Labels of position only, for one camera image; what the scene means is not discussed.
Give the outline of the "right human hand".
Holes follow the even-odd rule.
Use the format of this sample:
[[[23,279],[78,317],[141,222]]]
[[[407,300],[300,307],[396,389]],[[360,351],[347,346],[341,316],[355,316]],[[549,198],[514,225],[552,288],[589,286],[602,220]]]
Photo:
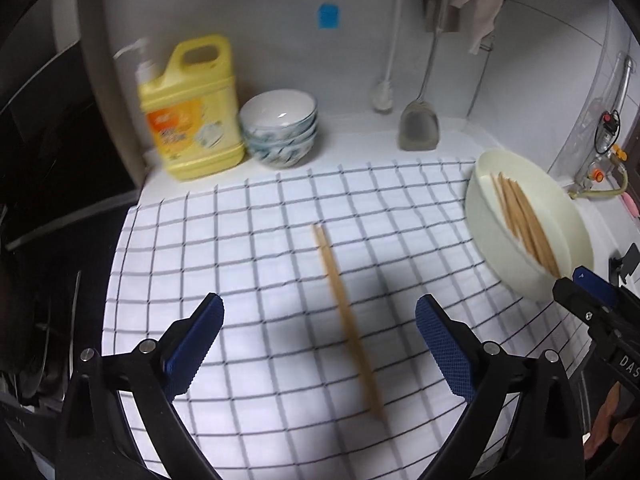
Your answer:
[[[600,446],[611,440],[617,445],[622,445],[631,432],[637,417],[628,417],[617,420],[625,409],[623,402],[631,400],[632,395],[620,383],[616,382],[608,392],[604,403],[599,408],[596,419],[591,427],[589,437],[584,443],[584,459],[590,460],[597,453]]]

